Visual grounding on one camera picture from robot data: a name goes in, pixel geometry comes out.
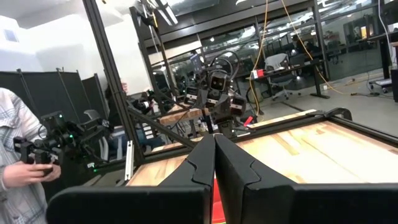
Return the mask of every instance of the person in background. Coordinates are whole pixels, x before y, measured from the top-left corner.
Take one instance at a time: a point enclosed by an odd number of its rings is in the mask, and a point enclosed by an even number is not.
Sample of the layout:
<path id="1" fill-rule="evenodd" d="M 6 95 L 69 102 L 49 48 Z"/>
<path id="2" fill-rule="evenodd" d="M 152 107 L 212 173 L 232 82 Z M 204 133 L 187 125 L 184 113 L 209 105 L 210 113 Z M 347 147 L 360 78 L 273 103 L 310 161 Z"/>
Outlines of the person in background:
<path id="1" fill-rule="evenodd" d="M 41 183 L 59 178 L 61 168 L 24 164 L 13 144 L 14 137 L 34 141 L 44 136 L 47 131 L 41 126 L 15 93 L 0 88 L 0 223 L 46 223 L 47 203 Z M 51 168 L 53 171 L 44 176 L 43 170 Z"/>
<path id="2" fill-rule="evenodd" d="M 304 47 L 303 43 L 301 43 L 299 37 L 297 35 L 294 35 L 292 37 L 292 40 L 293 40 L 293 44 L 294 44 L 294 46 L 296 48 L 297 53 L 298 54 L 304 54 L 305 53 L 305 47 Z"/>
<path id="3" fill-rule="evenodd" d="M 127 93 L 127 84 L 122 83 L 122 87 L 123 87 L 123 92 Z M 105 90 L 105 98 L 108 101 L 108 106 L 109 106 L 109 116 L 108 116 L 108 121 L 110 124 L 112 124 L 115 128 L 115 131 L 117 129 L 122 129 L 122 122 L 120 119 L 120 115 L 118 113 L 118 109 L 116 107 L 116 102 L 112 96 L 112 91 L 109 87 L 106 88 Z M 152 107 L 153 107 L 153 103 L 151 103 L 149 105 L 149 107 L 147 109 L 145 109 L 142 113 L 146 114 L 148 113 Z M 138 141 L 141 145 L 145 145 L 145 146 L 150 146 L 151 149 L 154 149 L 156 147 L 159 146 L 163 146 L 165 143 L 162 140 L 162 138 L 157 137 L 157 138 L 151 138 L 151 139 L 147 139 L 145 136 L 145 132 L 143 129 L 141 129 L 140 126 L 137 125 L 136 127 L 136 133 L 137 133 L 137 137 L 138 137 Z M 118 150 L 118 140 L 117 139 L 110 139 L 110 141 L 108 142 L 109 145 L 109 150 L 110 151 L 117 151 Z M 122 148 L 123 151 L 126 152 L 127 151 L 127 138 L 126 135 L 122 136 Z"/>

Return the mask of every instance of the red object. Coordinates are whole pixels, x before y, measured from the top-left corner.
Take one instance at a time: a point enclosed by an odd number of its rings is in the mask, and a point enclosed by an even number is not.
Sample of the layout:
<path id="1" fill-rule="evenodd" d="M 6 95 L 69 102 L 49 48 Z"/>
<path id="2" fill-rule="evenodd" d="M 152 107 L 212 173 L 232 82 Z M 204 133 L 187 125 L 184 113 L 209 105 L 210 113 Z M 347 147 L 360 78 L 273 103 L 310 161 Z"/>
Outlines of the red object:
<path id="1" fill-rule="evenodd" d="M 220 191 L 218 190 L 217 179 L 214 179 L 213 187 L 213 220 L 212 223 L 224 223 L 225 216 L 223 204 L 221 203 Z"/>
<path id="2" fill-rule="evenodd" d="M 248 117 L 248 119 L 244 122 L 244 124 L 243 124 L 243 126 L 247 126 L 248 124 L 250 124 L 250 122 L 253 120 L 253 117 L 252 116 L 250 116 L 250 117 Z"/>
<path id="3" fill-rule="evenodd" d="M 260 78 L 260 77 L 263 77 L 263 76 L 264 76 L 263 69 L 257 70 L 257 77 Z"/>

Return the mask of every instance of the red tag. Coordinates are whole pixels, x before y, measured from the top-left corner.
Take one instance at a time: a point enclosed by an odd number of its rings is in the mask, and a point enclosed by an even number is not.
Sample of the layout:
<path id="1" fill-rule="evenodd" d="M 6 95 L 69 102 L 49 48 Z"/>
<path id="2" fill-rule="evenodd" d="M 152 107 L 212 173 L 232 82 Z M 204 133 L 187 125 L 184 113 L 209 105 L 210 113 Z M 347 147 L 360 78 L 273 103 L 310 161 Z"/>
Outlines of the red tag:
<path id="1" fill-rule="evenodd" d="M 250 116 L 245 122 L 244 122 L 244 124 L 243 124 L 243 126 L 247 126 L 248 124 L 250 124 L 250 122 L 253 120 L 253 117 L 252 116 Z"/>
<path id="2" fill-rule="evenodd" d="M 263 69 L 257 70 L 257 76 L 258 76 L 259 78 L 264 76 L 264 71 L 263 71 Z"/>

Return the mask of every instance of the wooden tabletop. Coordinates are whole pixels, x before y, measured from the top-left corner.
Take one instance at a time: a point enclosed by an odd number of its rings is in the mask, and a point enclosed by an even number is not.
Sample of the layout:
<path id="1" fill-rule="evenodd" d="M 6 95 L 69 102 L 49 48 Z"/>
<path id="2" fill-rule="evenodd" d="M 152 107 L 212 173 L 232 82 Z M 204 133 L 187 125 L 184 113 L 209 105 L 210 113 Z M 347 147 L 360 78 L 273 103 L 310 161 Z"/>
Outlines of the wooden tabletop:
<path id="1" fill-rule="evenodd" d="M 329 121 L 239 142 L 237 145 L 297 183 L 398 182 L 398 149 Z M 186 157 L 143 165 L 127 186 L 158 185 Z"/>
<path id="2" fill-rule="evenodd" d="M 180 107 L 179 105 L 174 105 L 173 108 L 169 112 L 178 111 L 181 109 L 182 109 L 182 107 Z M 205 109 L 205 113 L 206 113 L 206 115 L 210 114 L 207 108 Z M 181 113 L 176 113 L 176 114 L 171 114 L 171 115 L 161 117 L 159 119 L 159 123 L 163 124 L 163 125 L 174 124 L 178 120 L 185 121 L 185 120 L 189 120 L 189 119 L 200 118 L 201 116 L 203 116 L 201 110 L 190 109 L 189 112 L 183 111 Z"/>

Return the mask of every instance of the black partition panel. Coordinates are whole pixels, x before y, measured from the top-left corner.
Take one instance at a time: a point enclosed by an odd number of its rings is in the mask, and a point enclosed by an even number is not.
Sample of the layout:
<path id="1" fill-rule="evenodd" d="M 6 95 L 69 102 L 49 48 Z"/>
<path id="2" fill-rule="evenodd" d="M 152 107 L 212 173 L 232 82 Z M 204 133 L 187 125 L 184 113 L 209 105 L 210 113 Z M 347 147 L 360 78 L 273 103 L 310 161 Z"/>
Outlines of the black partition panel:
<path id="1" fill-rule="evenodd" d="M 34 107 L 29 100 L 21 75 L 17 72 L 0 72 L 0 88 L 6 88 L 19 96 L 26 106 L 35 113 Z"/>
<path id="2" fill-rule="evenodd" d="M 91 109 L 96 110 L 102 118 L 108 118 L 108 110 L 97 74 L 81 81 L 86 90 Z"/>
<path id="3" fill-rule="evenodd" d="M 58 72 L 23 72 L 40 116 L 62 111 L 67 121 L 78 122 Z"/>
<path id="4" fill-rule="evenodd" d="M 61 78 L 67 88 L 70 99 L 72 100 L 80 122 L 89 120 L 84 114 L 86 110 L 90 110 L 90 102 L 86 96 L 86 91 L 81 83 L 80 76 L 76 72 L 60 72 Z"/>

